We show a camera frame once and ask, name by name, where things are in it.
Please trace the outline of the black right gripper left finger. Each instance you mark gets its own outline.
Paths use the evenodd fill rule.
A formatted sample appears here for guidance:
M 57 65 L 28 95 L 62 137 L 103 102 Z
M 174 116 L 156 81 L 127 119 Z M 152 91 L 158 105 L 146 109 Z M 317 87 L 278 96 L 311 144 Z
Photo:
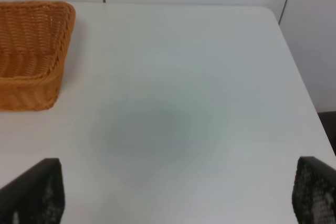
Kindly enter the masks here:
M 1 188 L 1 223 L 61 223 L 64 209 L 58 158 L 41 160 Z

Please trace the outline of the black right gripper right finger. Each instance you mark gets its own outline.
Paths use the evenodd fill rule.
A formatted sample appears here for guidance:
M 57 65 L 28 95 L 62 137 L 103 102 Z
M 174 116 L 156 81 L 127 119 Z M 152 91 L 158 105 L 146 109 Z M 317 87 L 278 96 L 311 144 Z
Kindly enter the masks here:
M 335 169 L 315 157 L 300 157 L 292 207 L 298 223 L 335 223 Z

